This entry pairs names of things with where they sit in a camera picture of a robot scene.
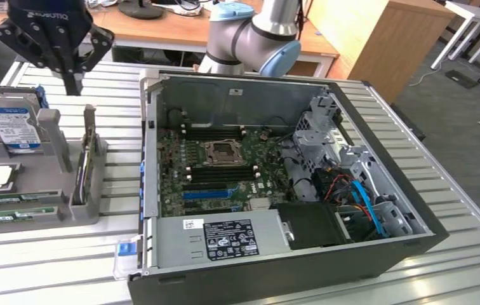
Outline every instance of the motherboard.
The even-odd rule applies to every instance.
[[[160,130],[160,215],[268,209],[296,198],[279,141],[240,126]]]

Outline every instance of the wooden cabinet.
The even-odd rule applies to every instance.
[[[340,53],[328,78],[368,81],[394,102],[453,16],[432,0],[312,0],[308,18]]]

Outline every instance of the metal workbench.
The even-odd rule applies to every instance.
[[[113,245],[133,236],[137,227],[143,67],[101,62],[85,74],[81,97],[65,97],[61,80],[27,63],[15,62],[5,75],[3,85],[44,86],[48,103],[61,112],[68,139],[83,135],[83,105],[96,106],[108,157],[101,218],[95,225],[0,234],[0,304],[131,303],[125,282],[113,280],[112,265]],[[450,237],[374,279],[249,304],[480,304],[480,209],[372,88],[354,81],[338,85]],[[344,127],[358,139],[350,124]],[[377,264],[377,257],[366,259]]]

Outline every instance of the power supply label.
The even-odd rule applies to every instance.
[[[0,107],[0,137],[8,147],[29,149],[40,146],[36,129],[27,122],[29,118],[25,108]]]
[[[211,261],[259,255],[249,219],[204,224],[204,238]]]

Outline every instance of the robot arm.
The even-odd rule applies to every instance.
[[[35,66],[52,70],[67,95],[80,95],[83,74],[113,44],[113,33],[93,24],[84,0],[8,0],[7,15],[0,41]],[[93,50],[80,55],[88,33]]]
[[[299,12],[301,4],[296,0],[265,0],[256,16],[249,5],[217,4],[199,72],[241,74],[247,66],[263,76],[283,76],[300,55],[296,21],[304,17]]]

